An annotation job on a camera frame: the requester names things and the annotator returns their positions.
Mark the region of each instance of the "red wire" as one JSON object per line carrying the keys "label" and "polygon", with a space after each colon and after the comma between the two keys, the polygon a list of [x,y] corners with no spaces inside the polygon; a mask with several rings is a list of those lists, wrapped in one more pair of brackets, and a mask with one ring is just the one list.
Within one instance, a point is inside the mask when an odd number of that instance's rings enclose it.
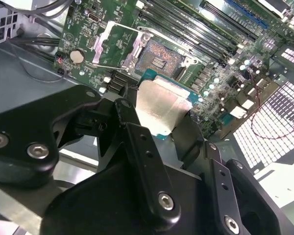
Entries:
{"label": "red wire", "polygon": [[258,136],[259,138],[262,138],[262,139],[266,139],[266,140],[278,140],[278,139],[281,139],[281,138],[284,138],[288,135],[290,135],[291,133],[294,132],[294,129],[292,131],[290,131],[289,133],[285,134],[285,135],[282,135],[282,136],[278,136],[278,137],[267,137],[267,136],[261,136],[259,135],[258,133],[255,132],[254,130],[254,119],[255,119],[255,116],[256,114],[260,111],[261,109],[261,104],[260,104],[260,94],[258,92],[258,87],[257,85],[255,84],[255,88],[256,88],[256,93],[257,93],[257,99],[258,99],[258,108],[257,110],[255,111],[255,113],[253,114],[252,118],[251,118],[251,130],[252,132],[254,133],[255,136]]}

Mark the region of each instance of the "motherboard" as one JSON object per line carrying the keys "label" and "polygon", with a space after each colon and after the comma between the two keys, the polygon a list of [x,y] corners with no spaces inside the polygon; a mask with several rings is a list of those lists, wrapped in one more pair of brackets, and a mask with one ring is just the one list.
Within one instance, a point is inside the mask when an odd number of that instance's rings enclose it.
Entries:
{"label": "motherboard", "polygon": [[82,0],[69,7],[55,67],[102,94],[152,71],[179,97],[196,94],[190,109],[208,138],[255,110],[286,44],[294,0]]}

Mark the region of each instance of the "ventilation grille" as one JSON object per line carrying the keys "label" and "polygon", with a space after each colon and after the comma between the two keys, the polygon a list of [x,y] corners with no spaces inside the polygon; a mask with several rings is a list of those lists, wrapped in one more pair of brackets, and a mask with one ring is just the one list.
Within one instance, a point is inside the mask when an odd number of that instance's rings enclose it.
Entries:
{"label": "ventilation grille", "polygon": [[260,138],[251,129],[251,119],[235,131],[234,137],[249,167],[257,173],[294,149],[294,85],[286,82],[264,103],[253,122],[255,132],[263,137],[291,134],[276,140]]}
{"label": "ventilation grille", "polygon": [[0,6],[0,43],[16,35],[19,14]]}
{"label": "ventilation grille", "polygon": [[294,51],[292,49],[285,49],[281,56],[294,64]]}

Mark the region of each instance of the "black mounting arm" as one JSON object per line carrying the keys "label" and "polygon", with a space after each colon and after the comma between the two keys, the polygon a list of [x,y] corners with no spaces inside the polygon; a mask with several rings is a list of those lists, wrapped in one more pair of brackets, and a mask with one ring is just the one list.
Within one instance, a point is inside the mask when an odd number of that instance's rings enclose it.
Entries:
{"label": "black mounting arm", "polygon": [[[84,135],[98,138],[98,173],[48,205],[40,234],[294,235],[247,168],[222,164],[191,115],[172,136],[193,174],[164,165],[137,117],[136,90],[123,93],[126,99],[112,102],[75,86],[0,114],[0,183],[12,189],[44,187],[60,148]],[[261,219],[254,226],[251,211]]]}

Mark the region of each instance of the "silver cpu cover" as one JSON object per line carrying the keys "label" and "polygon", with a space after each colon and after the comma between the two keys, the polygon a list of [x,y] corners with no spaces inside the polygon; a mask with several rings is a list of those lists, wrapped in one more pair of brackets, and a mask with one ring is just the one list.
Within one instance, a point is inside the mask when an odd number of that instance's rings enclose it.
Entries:
{"label": "silver cpu cover", "polygon": [[192,108],[189,91],[157,76],[143,81],[137,92],[136,112],[141,125],[154,135],[167,136]]}

